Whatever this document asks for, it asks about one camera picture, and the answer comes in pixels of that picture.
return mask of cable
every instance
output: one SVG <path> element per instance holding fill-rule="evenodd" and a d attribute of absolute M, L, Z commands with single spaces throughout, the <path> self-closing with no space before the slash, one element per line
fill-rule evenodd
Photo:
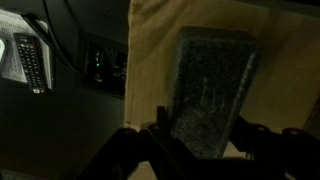
<path fill-rule="evenodd" d="M 29 15 L 21 15 L 21 17 L 26 21 L 26 23 L 33 29 L 34 32 L 44 41 L 52 51 L 52 53 L 58 57 L 60 62 L 67 66 L 68 64 L 63 61 L 63 55 L 60 53 L 57 53 L 56 51 L 53 51 L 55 49 L 55 45 L 53 44 L 53 41 L 51 37 L 39 26 L 39 24 L 34 20 L 34 18 L 31 18 Z"/>
<path fill-rule="evenodd" d="M 68 60 L 68 58 L 66 58 L 65 56 L 65 53 L 63 51 L 63 49 L 61 48 L 57 38 L 56 38 L 56 35 L 54 33 L 54 29 L 52 27 L 52 23 L 51 23 L 51 19 L 50 19 L 50 16 L 49 16 L 49 11 L 48 11 L 48 6 L 47 6 L 47 2 L 46 0 L 42 0 L 43 2 L 43 7 L 44 7 L 44 10 L 45 10 L 45 14 L 47 16 L 47 23 L 48 23 L 48 28 L 49 28 L 49 34 L 51 36 L 51 39 L 53 41 L 53 44 L 58 52 L 58 54 L 60 54 L 60 58 L 63 59 L 63 61 L 75 72 L 79 73 L 79 74 L 82 74 L 82 75 L 85 75 L 85 73 L 83 73 L 81 70 L 79 70 L 75 65 L 73 65 L 72 62 L 70 62 Z"/>
<path fill-rule="evenodd" d="M 71 5 L 69 3 L 68 0 L 63 0 L 64 5 L 66 6 L 68 12 L 70 13 L 70 17 L 73 19 L 75 25 L 77 26 L 78 29 L 83 29 L 79 19 L 76 17 L 75 12 L 73 11 L 73 9 L 71 8 Z"/>

